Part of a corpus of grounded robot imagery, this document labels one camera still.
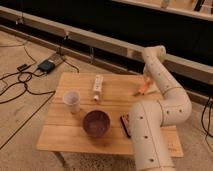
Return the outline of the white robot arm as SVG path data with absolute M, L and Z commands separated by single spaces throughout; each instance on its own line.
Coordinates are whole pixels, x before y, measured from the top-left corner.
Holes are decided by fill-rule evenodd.
M 176 171 L 161 127 L 185 122 L 192 112 L 184 88 L 160 62 L 163 45 L 146 47 L 141 55 L 146 70 L 163 95 L 162 100 L 141 100 L 129 112 L 129 125 L 137 171 Z

